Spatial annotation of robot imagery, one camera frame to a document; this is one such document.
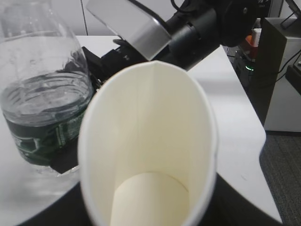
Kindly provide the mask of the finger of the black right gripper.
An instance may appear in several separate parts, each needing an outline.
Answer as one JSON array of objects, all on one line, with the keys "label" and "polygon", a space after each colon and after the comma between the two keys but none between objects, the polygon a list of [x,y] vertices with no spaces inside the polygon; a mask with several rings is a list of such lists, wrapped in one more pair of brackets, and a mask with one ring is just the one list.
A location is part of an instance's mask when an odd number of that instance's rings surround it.
[{"label": "finger of the black right gripper", "polygon": [[63,174],[72,168],[78,166],[78,150],[77,146],[67,146],[56,154],[50,162],[51,169]]}]

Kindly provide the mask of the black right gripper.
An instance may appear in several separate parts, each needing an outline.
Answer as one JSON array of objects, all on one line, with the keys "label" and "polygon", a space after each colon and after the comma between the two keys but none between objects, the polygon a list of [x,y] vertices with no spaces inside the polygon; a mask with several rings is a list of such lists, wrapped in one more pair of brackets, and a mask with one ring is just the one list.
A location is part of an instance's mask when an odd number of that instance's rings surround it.
[{"label": "black right gripper", "polygon": [[98,57],[86,47],[72,50],[63,64],[64,73],[90,77],[94,89],[99,89],[111,76],[119,71],[147,61],[125,40],[114,40],[119,45],[102,57]]}]

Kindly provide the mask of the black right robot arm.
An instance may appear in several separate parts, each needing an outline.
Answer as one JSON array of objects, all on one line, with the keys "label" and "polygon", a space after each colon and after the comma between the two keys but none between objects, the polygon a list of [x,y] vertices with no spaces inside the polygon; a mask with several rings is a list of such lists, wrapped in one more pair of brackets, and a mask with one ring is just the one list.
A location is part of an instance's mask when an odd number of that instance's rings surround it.
[{"label": "black right robot arm", "polygon": [[220,45],[239,44],[252,29],[255,0],[186,0],[163,20],[136,0],[91,0],[87,10],[113,31],[117,48],[99,57],[83,48],[92,92],[129,66],[159,60],[190,70]]}]

